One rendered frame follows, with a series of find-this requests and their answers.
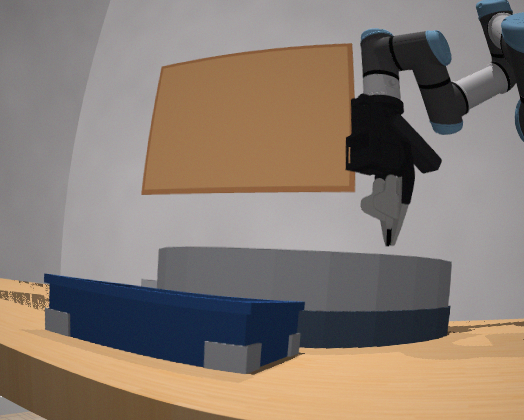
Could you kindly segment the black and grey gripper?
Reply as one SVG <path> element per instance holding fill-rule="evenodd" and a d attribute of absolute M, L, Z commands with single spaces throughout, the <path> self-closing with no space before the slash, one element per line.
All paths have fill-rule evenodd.
<path fill-rule="evenodd" d="M 362 198 L 361 209 L 380 220 L 385 246 L 397 241 L 415 182 L 411 145 L 391 126 L 394 113 L 404 113 L 400 99 L 362 93 L 351 99 L 351 135 L 346 137 L 346 170 L 375 175 L 372 194 Z"/>

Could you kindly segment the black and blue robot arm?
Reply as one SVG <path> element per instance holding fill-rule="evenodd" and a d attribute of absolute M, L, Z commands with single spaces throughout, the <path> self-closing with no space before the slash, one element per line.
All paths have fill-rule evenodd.
<path fill-rule="evenodd" d="M 471 108 L 517 83 L 515 126 L 524 142 L 524 12 L 513 14 L 508 0 L 483 0 L 476 10 L 492 57 L 486 68 L 451 81 L 446 68 L 451 52 L 440 31 L 393 36 L 372 28 L 361 34 L 363 93 L 401 100 L 399 71 L 413 70 L 434 132 L 449 135 L 462 129 L 462 116 Z M 421 173 L 439 169 L 442 159 L 399 113 L 391 126 L 408 139 Z"/>

